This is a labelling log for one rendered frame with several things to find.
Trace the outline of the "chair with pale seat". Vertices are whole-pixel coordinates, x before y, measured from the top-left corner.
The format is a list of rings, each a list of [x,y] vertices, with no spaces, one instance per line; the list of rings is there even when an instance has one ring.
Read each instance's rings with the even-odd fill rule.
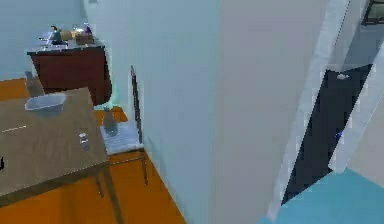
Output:
[[[146,168],[146,156],[143,144],[142,122],[140,114],[139,93],[137,85],[137,76],[133,66],[130,66],[130,75],[132,83],[134,119],[126,122],[117,122],[118,133],[115,136],[108,135],[104,126],[100,127],[106,152],[109,156],[121,153],[138,152],[136,157],[113,162],[113,165],[120,165],[139,160],[143,171],[144,184],[148,185],[148,174]]]

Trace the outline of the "grey glass vase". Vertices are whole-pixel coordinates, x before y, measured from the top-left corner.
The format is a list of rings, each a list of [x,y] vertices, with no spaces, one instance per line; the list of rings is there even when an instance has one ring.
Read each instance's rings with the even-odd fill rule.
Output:
[[[104,108],[103,126],[105,132],[110,136],[115,136],[118,133],[117,122],[108,107]]]

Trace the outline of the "small clear salt shaker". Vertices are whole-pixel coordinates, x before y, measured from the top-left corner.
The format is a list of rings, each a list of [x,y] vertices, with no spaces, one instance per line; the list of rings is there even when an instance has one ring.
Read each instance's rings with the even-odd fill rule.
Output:
[[[88,135],[86,133],[80,133],[79,134],[79,138],[80,138],[80,145],[81,145],[81,148],[84,150],[84,151],[87,151],[89,149],[89,139],[88,139]]]

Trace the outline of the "dark red wooden cabinet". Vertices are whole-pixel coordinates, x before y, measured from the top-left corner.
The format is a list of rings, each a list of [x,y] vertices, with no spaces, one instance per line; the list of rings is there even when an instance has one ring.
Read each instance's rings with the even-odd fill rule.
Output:
[[[112,83],[103,44],[39,47],[27,54],[46,93],[87,87],[94,106],[110,100]]]

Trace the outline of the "brown box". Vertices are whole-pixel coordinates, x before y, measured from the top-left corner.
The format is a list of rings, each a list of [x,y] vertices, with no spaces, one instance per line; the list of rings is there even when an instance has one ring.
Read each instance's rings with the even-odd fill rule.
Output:
[[[93,44],[94,38],[91,34],[77,34],[75,41],[77,45]]]

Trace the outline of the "pale blue bowl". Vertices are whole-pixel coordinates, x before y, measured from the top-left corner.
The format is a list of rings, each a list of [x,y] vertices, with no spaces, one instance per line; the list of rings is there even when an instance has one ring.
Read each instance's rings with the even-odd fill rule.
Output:
[[[33,112],[59,112],[63,109],[65,101],[66,95],[64,93],[32,97],[25,103],[25,110]]]

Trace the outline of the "brown wooden table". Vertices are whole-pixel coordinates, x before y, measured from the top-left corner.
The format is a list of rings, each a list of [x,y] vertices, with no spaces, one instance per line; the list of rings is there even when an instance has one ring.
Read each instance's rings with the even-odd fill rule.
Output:
[[[26,99],[0,102],[0,208],[103,174],[116,223],[124,224],[89,90],[63,93],[63,109],[46,116],[26,111]],[[81,148],[80,133],[88,135],[87,151]]]

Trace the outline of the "grey glass bottle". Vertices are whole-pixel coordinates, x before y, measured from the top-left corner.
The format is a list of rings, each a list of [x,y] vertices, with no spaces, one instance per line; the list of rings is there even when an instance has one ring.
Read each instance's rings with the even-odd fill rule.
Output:
[[[32,74],[31,71],[26,71],[26,88],[31,97],[38,97],[44,95],[44,89],[40,81]]]

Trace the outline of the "thin pale knife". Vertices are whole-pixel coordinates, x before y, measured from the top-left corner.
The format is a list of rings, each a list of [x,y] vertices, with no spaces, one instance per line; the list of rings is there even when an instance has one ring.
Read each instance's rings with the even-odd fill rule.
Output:
[[[4,129],[1,131],[1,133],[6,133],[6,132],[12,132],[12,131],[17,131],[17,130],[21,130],[21,129],[24,129],[26,128],[27,126],[19,126],[19,127],[14,127],[14,128],[8,128],[8,129]]]

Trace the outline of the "dark framed window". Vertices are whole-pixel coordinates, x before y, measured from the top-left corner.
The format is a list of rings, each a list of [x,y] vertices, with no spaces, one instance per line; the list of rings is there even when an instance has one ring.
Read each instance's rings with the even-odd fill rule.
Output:
[[[364,14],[363,25],[384,24],[384,0],[370,0]]]

